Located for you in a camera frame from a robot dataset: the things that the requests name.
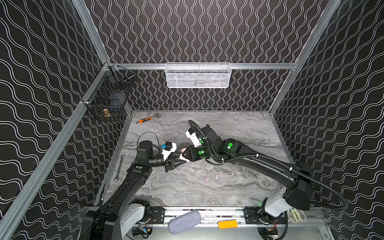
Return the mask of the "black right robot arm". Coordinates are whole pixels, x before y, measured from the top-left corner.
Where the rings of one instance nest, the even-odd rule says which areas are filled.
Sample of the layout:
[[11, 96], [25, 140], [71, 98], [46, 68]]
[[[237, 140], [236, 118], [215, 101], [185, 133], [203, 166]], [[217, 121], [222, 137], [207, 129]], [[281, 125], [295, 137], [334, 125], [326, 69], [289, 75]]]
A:
[[[212, 165], [239, 165], [253, 169], [279, 182], [283, 189], [273, 197], [267, 197], [262, 203], [262, 213], [277, 217], [292, 208], [307, 211], [311, 206], [326, 209], [346, 210], [349, 206], [347, 199], [331, 187], [312, 177], [309, 166], [289, 164], [259, 153], [244, 143], [235, 139], [222, 140], [216, 132], [206, 125], [200, 128], [194, 121], [189, 120], [190, 128], [186, 136], [193, 145], [188, 147], [182, 156], [191, 161], [206, 160]], [[340, 206], [318, 203], [312, 200], [313, 185], [318, 185], [341, 201]]]

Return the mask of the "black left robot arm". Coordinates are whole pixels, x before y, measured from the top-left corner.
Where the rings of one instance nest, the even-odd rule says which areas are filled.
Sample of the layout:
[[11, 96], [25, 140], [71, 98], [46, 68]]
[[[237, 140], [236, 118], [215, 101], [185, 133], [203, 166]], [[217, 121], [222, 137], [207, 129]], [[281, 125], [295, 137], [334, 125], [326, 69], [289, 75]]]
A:
[[151, 141], [138, 144], [136, 157], [115, 193], [97, 210], [89, 210], [83, 220], [80, 240], [122, 240], [137, 223], [151, 220], [148, 201], [134, 200], [136, 192], [145, 184], [153, 168], [173, 170], [186, 163], [174, 153], [176, 143], [161, 146]]

